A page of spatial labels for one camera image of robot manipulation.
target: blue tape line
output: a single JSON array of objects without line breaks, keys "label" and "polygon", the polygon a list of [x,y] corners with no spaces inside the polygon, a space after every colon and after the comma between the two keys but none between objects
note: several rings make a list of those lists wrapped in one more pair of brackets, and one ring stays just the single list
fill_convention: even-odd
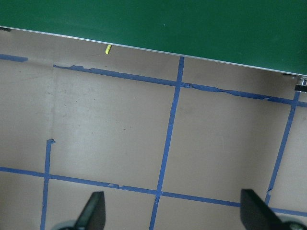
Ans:
[{"label": "blue tape line", "polygon": [[176,85],[176,82],[173,80],[151,78],[151,77],[145,77],[145,76],[134,75],[134,74],[129,74],[129,73],[118,73],[118,72],[104,70],[104,69],[95,69],[95,68],[85,69],[83,66],[63,67],[63,66],[53,65],[53,67],[59,68],[59,69],[70,69],[70,70],[86,72],[86,73],[106,75],[106,76],[116,77],[116,78],[124,78],[124,79],[144,81],[144,82],[149,82],[149,83],[156,83],[156,84],[161,84],[161,85],[170,85],[170,86]]},{"label": "blue tape line", "polygon": [[204,197],[193,196],[193,195],[183,195],[183,194],[177,194],[177,193],[162,192],[162,196],[185,199],[185,200],[194,200],[194,201],[200,201],[200,202],[217,204],[217,205],[240,207],[240,203],[237,203],[237,202],[210,199],[210,198],[204,198]]},{"label": "blue tape line", "polygon": [[27,57],[19,57],[19,56],[7,55],[7,54],[0,54],[0,59],[8,60],[8,61],[17,61],[17,62],[25,62],[28,60]]},{"label": "blue tape line", "polygon": [[120,189],[120,190],[133,191],[133,192],[138,192],[138,193],[146,193],[146,194],[152,194],[152,195],[156,194],[156,191],[151,190],[151,189],[137,188],[137,187],[131,187],[131,186],[120,186],[118,184],[91,181],[91,180],[79,179],[79,178],[68,177],[68,176],[59,176],[59,175],[50,174],[49,179],[68,181],[68,182],[74,182],[74,183],[79,183],[79,184],[88,184],[88,185],[107,187],[107,188],[115,188],[115,189]]},{"label": "blue tape line", "polygon": [[225,92],[228,94],[231,94],[233,96],[239,96],[239,97],[247,97],[252,99],[258,99],[258,100],[267,100],[269,102],[277,102],[277,103],[284,103],[284,104],[291,104],[292,100],[280,98],[280,97],[271,97],[267,95],[261,95],[256,93],[249,93],[249,92],[241,92],[241,91],[235,91],[235,90],[223,90],[212,86],[205,86],[205,85],[197,85],[197,84],[190,84],[190,83],[182,83],[181,87],[188,88],[188,89],[197,89],[207,92]]},{"label": "blue tape line", "polygon": [[[20,169],[6,168],[6,167],[0,167],[0,172],[16,173],[16,174],[23,174],[23,175],[30,175],[30,176],[37,176],[37,177],[45,176],[45,174],[41,172],[34,172],[34,171],[20,170]],[[101,186],[101,187],[115,188],[115,189],[121,189],[121,190],[126,190],[126,191],[133,191],[133,192],[156,195],[156,191],[151,190],[151,189],[137,188],[137,187],[130,187],[130,186],[119,186],[118,184],[109,184],[109,183],[104,183],[104,182],[90,181],[90,180],[78,179],[78,178],[67,177],[67,176],[58,176],[58,175],[50,174],[49,179],[68,181],[68,182],[74,182],[74,183],[79,183],[79,184],[96,185],[96,186]],[[194,201],[217,204],[217,205],[240,207],[240,203],[199,197],[199,196],[192,196],[192,195],[162,192],[160,196],[173,197],[173,198],[186,199],[186,200],[194,200]],[[280,208],[271,208],[271,209],[276,213],[307,217],[307,212],[293,211],[293,210],[280,209]]]},{"label": "blue tape line", "polygon": [[307,107],[307,103],[306,102],[298,102],[297,103],[297,106],[300,106],[300,107]]},{"label": "blue tape line", "polygon": [[277,159],[276,159],[276,162],[275,162],[275,165],[274,165],[273,173],[272,173],[272,176],[271,176],[269,188],[268,188],[268,191],[267,191],[267,194],[266,194],[266,197],[265,197],[265,201],[264,201],[267,205],[270,202],[271,191],[274,188],[277,173],[278,173],[280,164],[282,162],[283,152],[284,152],[287,140],[288,140],[288,136],[289,136],[291,124],[292,124],[292,121],[293,121],[293,118],[294,118],[298,98],[299,98],[299,92],[295,92],[294,99],[293,99],[293,102],[291,104],[291,110],[290,110],[290,113],[289,113],[289,116],[288,116],[288,121],[287,121],[286,127],[284,129],[283,139],[282,139],[282,142],[281,142],[280,147],[279,147],[279,151],[278,151]]},{"label": "blue tape line", "polygon": [[41,172],[34,172],[34,171],[28,171],[28,170],[22,170],[22,169],[12,169],[12,168],[6,168],[6,167],[0,167],[0,172],[16,173],[16,174],[22,174],[22,175],[38,176],[38,177],[45,176]]},{"label": "blue tape line", "polygon": [[276,213],[307,217],[307,212],[293,211],[293,210],[280,209],[280,208],[271,208],[271,210]]},{"label": "blue tape line", "polygon": [[157,185],[157,194],[156,194],[155,202],[153,204],[153,212],[152,212],[152,216],[151,216],[151,220],[150,220],[149,230],[154,229],[154,223],[155,223],[155,219],[156,219],[156,216],[157,216],[160,196],[162,194],[162,185],[163,185],[163,180],[164,180],[164,175],[165,175],[165,169],[166,169],[169,147],[170,147],[172,133],[173,133],[173,125],[174,125],[174,120],[175,120],[177,104],[178,104],[178,100],[179,100],[180,87],[181,87],[182,75],[183,75],[183,68],[184,68],[184,57],[180,57],[179,65],[178,65],[176,87],[175,87],[175,92],[174,92],[174,99],[173,99],[173,103],[172,103],[172,107],[171,107],[171,111],[170,111],[170,116],[169,116],[169,121],[168,121],[163,158],[162,158],[160,175],[159,175],[159,180],[158,180],[158,185]]},{"label": "blue tape line", "polygon": [[49,139],[47,140],[46,144],[45,179],[44,179],[43,206],[42,206],[42,216],[40,221],[40,230],[45,230],[45,224],[46,224],[48,184],[49,184],[49,172],[50,172],[50,153],[51,153],[51,145],[53,143],[55,143],[54,139]]}]

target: beige floor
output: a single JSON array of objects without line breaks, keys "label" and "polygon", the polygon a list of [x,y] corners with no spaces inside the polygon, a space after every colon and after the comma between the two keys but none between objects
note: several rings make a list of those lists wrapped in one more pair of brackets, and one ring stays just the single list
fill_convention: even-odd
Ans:
[{"label": "beige floor", "polygon": [[[70,38],[0,31],[0,54],[28,58],[22,63],[0,60],[0,230],[40,229],[44,178],[24,173],[44,173],[46,140],[51,138],[56,143],[50,174],[62,177],[49,180],[46,230],[76,220],[93,191],[105,192],[105,230],[153,227],[179,57],[116,46],[106,55],[105,48]],[[53,65],[105,69],[169,84]],[[291,110],[290,104],[271,100],[292,100],[295,79],[185,58],[182,81],[208,87],[180,89],[166,151],[165,195],[160,197],[154,229],[242,230],[236,207],[240,189],[252,188],[266,197]],[[237,91],[246,93],[234,96]],[[252,99],[247,93],[268,97]],[[300,100],[306,102],[307,96]],[[277,215],[295,211],[298,216],[290,216],[305,224],[306,117],[306,108],[297,107],[269,203]],[[64,177],[77,178],[77,183]],[[78,179],[104,182],[106,187]],[[137,191],[126,191],[123,185]],[[141,188],[149,192],[138,192]]]}]

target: green panel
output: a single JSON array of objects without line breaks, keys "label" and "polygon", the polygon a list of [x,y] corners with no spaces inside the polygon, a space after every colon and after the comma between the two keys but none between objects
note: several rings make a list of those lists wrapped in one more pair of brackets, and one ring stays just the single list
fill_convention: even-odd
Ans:
[{"label": "green panel", "polygon": [[0,0],[0,25],[307,75],[306,0]]}]

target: floor tile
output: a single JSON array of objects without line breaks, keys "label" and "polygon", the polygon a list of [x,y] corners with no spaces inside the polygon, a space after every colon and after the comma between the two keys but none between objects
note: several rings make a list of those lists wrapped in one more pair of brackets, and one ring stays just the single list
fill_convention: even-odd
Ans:
[{"label": "floor tile", "polygon": [[176,81],[179,56],[120,46],[112,46],[107,55],[106,46],[106,44],[71,38],[59,39],[55,64],[107,69]]},{"label": "floor tile", "polygon": [[297,107],[272,190],[271,207],[307,212],[306,126],[307,108]]},{"label": "floor tile", "polygon": [[154,195],[50,180],[46,230],[55,230],[54,227],[59,227],[62,223],[76,220],[91,193],[97,191],[105,193],[106,225],[104,230],[148,229]]},{"label": "floor tile", "polygon": [[281,73],[186,58],[183,81],[225,90],[293,99],[296,79]]},{"label": "floor tile", "polygon": [[0,166],[44,171],[51,138],[52,68],[0,60]]},{"label": "floor tile", "polygon": [[156,189],[173,94],[59,69],[51,173]]},{"label": "floor tile", "polygon": [[237,207],[161,197],[157,230],[244,230]]},{"label": "floor tile", "polygon": [[181,89],[163,191],[239,201],[265,197],[290,106]]},{"label": "floor tile", "polygon": [[0,172],[0,229],[39,229],[44,179]]}]

